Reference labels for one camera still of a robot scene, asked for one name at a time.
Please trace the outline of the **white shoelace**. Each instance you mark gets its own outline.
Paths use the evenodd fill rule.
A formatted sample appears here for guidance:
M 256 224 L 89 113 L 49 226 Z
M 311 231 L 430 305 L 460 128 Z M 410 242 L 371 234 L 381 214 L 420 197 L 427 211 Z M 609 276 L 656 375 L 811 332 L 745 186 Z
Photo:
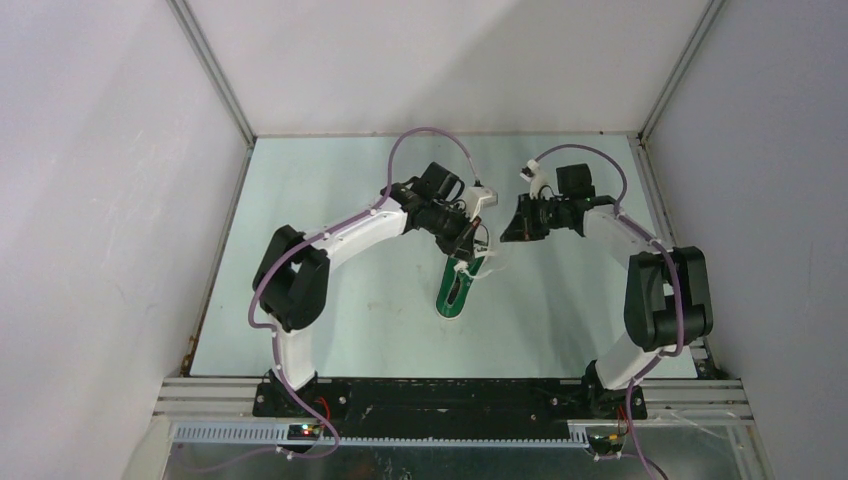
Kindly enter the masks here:
M 481 239 L 473 241 L 473 256 L 471 260 L 457 260 L 452 271 L 471 280 L 482 280 L 496 272 L 503 271 L 509 264 L 505 253 L 492 239 L 485 224 L 480 225 L 483 232 Z

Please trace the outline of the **green canvas sneaker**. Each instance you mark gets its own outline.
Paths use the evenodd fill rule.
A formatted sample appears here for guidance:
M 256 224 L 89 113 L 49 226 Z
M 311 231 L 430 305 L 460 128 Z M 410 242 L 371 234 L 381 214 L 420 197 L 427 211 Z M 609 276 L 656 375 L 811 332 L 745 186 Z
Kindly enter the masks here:
M 435 309 L 440 317 L 454 320 L 461 315 L 475 276 L 484 262 L 484 257 L 476 258 L 468 265 L 452 257 L 446 259 L 435 300 Z

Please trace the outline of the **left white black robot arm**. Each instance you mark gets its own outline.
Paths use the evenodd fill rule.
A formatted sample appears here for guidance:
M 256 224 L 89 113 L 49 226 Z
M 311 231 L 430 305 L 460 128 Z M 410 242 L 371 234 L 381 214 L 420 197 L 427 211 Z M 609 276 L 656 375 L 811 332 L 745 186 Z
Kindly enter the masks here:
M 322 314 L 331 273 L 367 249 L 415 230 L 431 234 L 439 250 L 471 264 L 482 249 L 475 235 L 481 212 L 496 205 L 497 193 L 480 182 L 467 187 L 436 162 L 420 176 L 384 187 L 364 212 L 312 234 L 290 225 L 278 228 L 257 269 L 249 310 L 270 317 L 272 374 L 284 382 L 278 404 L 304 416 L 316 403 L 309 382 L 316 376 L 312 325 Z

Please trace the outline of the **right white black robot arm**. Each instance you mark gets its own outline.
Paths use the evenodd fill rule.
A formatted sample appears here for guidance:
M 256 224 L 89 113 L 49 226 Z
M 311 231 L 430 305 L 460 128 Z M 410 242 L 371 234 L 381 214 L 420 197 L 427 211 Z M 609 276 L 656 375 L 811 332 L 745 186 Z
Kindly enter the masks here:
M 520 175 L 530 188 L 519 195 L 501 242 L 540 241 L 554 230 L 571 230 L 605 247 L 627 274 L 625 332 L 586 367 L 578 398 L 590 417 L 611 418 L 632 405 L 636 387 L 662 360 L 711 332 L 705 255 L 697 247 L 665 246 L 618 199 L 597 194 L 585 164 L 558 168 L 552 196 L 543 193 L 550 183 L 538 161 L 528 161 Z

